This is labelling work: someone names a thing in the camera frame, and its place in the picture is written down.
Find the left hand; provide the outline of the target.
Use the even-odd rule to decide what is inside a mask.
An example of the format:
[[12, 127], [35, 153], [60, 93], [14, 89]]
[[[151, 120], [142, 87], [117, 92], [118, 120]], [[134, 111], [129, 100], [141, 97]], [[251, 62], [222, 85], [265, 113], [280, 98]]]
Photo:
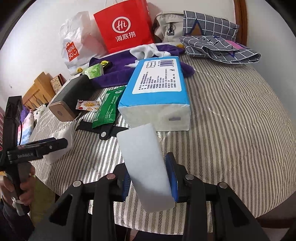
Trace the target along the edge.
[[[20, 188], [23, 190], [23, 194], [20, 195], [20, 201], [25, 205], [28, 206], [34, 200], [34, 193], [35, 193], [35, 168], [31, 165], [30, 172], [28, 178], [20, 184]], [[14, 192], [14, 186], [12, 182], [6, 176], [1, 176], [1, 193], [4, 202], [13, 207], [12, 203], [12, 194]]]

